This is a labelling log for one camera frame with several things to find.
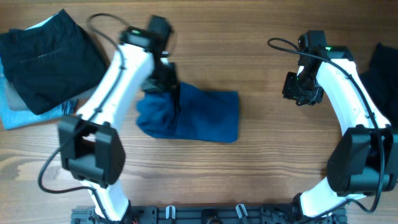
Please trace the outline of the blue polo shirt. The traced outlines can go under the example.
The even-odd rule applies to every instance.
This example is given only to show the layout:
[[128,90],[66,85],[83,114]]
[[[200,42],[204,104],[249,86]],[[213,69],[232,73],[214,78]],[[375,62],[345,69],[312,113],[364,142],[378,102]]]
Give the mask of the blue polo shirt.
[[146,93],[137,103],[138,127],[153,138],[232,143],[238,140],[236,91],[200,90],[181,82],[176,90]]

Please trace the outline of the black garment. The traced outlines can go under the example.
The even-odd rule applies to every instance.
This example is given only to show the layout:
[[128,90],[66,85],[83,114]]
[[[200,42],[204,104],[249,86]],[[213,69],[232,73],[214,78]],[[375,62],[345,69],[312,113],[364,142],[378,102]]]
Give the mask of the black garment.
[[397,49],[378,43],[360,79],[378,110],[397,128]]

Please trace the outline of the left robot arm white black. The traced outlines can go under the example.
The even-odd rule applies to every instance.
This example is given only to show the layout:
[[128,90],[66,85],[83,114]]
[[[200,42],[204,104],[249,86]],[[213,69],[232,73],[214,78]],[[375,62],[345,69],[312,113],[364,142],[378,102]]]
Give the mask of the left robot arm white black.
[[126,153],[118,131],[142,83],[148,80],[155,90],[176,86],[170,75],[154,76],[160,69],[173,69],[168,56],[165,50],[119,45],[91,98],[76,117],[65,116],[60,121],[62,167],[90,192],[95,215],[102,223],[130,220],[131,203],[119,181]]

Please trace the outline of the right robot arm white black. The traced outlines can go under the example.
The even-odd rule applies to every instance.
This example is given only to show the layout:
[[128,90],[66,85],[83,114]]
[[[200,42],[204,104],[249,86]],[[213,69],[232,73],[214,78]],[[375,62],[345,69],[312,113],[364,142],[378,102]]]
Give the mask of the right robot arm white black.
[[347,58],[300,66],[288,72],[284,98],[310,105],[326,94],[340,124],[342,138],[326,164],[326,176],[294,199],[297,220],[329,217],[349,203],[366,213],[379,205],[383,192],[397,181],[397,130],[376,108]]

